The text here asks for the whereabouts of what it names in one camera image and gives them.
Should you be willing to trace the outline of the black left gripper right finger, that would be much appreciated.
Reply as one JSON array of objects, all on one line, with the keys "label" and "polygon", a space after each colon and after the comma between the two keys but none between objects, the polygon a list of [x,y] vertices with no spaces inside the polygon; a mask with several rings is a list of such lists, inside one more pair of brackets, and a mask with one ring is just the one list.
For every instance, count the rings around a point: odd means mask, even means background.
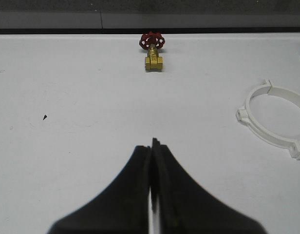
[{"label": "black left gripper right finger", "polygon": [[150,187],[160,234],[264,234],[256,220],[202,188],[167,145],[152,140]]}]

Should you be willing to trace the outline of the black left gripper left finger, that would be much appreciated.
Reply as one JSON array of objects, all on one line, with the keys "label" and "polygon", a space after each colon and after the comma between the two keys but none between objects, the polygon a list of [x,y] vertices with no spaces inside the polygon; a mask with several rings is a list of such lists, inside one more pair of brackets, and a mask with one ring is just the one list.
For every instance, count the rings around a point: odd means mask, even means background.
[{"label": "black left gripper left finger", "polygon": [[112,183],[89,203],[55,222],[50,234],[147,234],[151,149],[136,146]]}]

